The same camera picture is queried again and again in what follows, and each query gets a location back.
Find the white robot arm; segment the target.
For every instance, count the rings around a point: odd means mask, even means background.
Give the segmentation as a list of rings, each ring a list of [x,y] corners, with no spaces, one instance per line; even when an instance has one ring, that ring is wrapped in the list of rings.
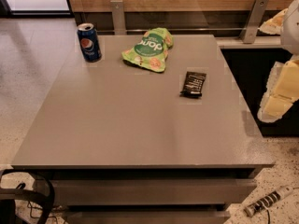
[[[280,35],[280,43],[292,57],[285,63],[275,62],[260,102],[258,119],[272,123],[299,100],[299,0],[280,11],[259,28],[263,33]]]

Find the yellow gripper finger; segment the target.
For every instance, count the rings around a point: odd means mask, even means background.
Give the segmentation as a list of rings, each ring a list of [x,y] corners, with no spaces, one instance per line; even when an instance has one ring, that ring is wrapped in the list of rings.
[[[290,99],[299,98],[299,60],[290,60],[282,66],[273,93]]]
[[[292,102],[281,97],[270,96],[263,107],[263,112],[267,115],[281,118],[290,108]]]

